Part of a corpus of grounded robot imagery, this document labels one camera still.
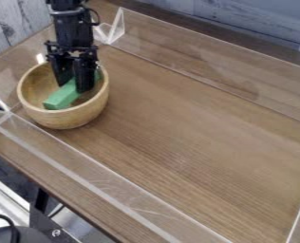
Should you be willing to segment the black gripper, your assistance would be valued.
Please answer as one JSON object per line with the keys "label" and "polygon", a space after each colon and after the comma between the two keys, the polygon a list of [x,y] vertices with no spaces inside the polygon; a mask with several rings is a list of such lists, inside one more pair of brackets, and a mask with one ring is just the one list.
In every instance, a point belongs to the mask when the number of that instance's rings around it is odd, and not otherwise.
{"label": "black gripper", "polygon": [[63,86],[76,75],[77,91],[85,93],[94,88],[98,79],[93,28],[101,24],[100,14],[89,7],[53,7],[50,15],[55,40],[45,45],[58,86]]}

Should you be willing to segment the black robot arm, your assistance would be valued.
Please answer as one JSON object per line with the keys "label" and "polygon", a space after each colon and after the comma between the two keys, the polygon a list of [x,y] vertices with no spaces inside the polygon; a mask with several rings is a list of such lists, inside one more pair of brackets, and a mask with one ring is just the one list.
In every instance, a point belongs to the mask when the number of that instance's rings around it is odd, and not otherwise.
{"label": "black robot arm", "polygon": [[98,68],[98,46],[94,44],[93,28],[100,25],[92,21],[86,0],[46,0],[54,20],[55,41],[45,43],[47,61],[53,67],[59,86],[74,80],[77,92],[94,88]]}

